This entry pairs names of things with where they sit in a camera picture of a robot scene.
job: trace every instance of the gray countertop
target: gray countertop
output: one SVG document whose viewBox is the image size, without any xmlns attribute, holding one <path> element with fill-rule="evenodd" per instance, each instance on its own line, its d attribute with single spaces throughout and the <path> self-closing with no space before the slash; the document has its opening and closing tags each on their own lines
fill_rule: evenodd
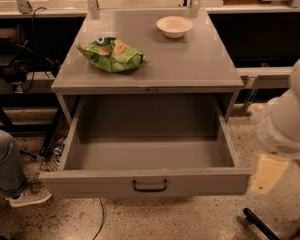
<svg viewBox="0 0 300 240">
<path fill-rule="evenodd" d="M 184 16 L 194 27 L 185 36 L 164 36 L 156 22 L 164 16 Z M 233 66 L 205 9 L 102 9 L 88 14 L 74 41 L 53 90 L 60 94 L 94 94 L 102 88 L 242 88 Z M 104 72 L 91 65 L 76 49 L 99 37 L 114 36 L 145 54 L 137 70 L 125 74 Z"/>
</svg>

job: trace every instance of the gray pants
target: gray pants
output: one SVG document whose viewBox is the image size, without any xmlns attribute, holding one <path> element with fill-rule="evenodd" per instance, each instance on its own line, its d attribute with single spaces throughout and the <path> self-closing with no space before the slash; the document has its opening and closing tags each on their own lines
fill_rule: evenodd
<svg viewBox="0 0 300 240">
<path fill-rule="evenodd" d="M 22 158 L 15 139 L 0 130 L 0 191 L 6 197 L 18 197 L 27 187 Z"/>
</svg>

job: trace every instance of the chip bag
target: chip bag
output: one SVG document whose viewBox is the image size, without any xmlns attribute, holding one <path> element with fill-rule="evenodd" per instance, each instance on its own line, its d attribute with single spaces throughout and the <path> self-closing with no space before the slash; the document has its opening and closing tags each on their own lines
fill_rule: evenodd
<svg viewBox="0 0 300 240">
<path fill-rule="evenodd" d="M 77 49 L 91 64 L 110 73 L 136 69 L 145 59 L 141 52 L 114 37 L 99 38 L 86 48 L 78 44 Z"/>
</svg>

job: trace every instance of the floor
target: floor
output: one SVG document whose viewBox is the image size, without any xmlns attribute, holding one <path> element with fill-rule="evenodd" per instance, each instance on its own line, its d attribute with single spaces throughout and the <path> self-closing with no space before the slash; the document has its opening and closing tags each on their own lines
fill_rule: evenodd
<svg viewBox="0 0 300 240">
<path fill-rule="evenodd" d="M 236 105 L 228 125 L 240 166 L 254 168 L 262 149 L 255 140 L 252 121 L 241 105 Z M 61 118 L 56 136 L 65 132 L 67 124 Z M 38 154 L 44 135 L 16 139 L 20 150 Z M 27 177 L 36 179 L 43 158 L 33 160 L 23 155 L 23 159 Z M 248 189 L 242 196 L 52 198 L 40 205 L 11 208 L 0 194 L 0 234 L 16 240 L 267 239 L 247 222 L 243 215 L 245 207 L 280 239 L 291 239 L 300 228 L 300 157 L 290 159 L 288 170 L 266 195 Z"/>
</svg>

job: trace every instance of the drawer handle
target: drawer handle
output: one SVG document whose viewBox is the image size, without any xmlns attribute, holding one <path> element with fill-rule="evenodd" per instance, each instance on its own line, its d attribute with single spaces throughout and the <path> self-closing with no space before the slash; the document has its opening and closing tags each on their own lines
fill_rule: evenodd
<svg viewBox="0 0 300 240">
<path fill-rule="evenodd" d="M 137 182 L 133 181 L 133 190 L 136 192 L 163 192 L 166 191 L 168 188 L 168 181 L 163 181 L 163 187 L 162 188 L 137 188 Z"/>
</svg>

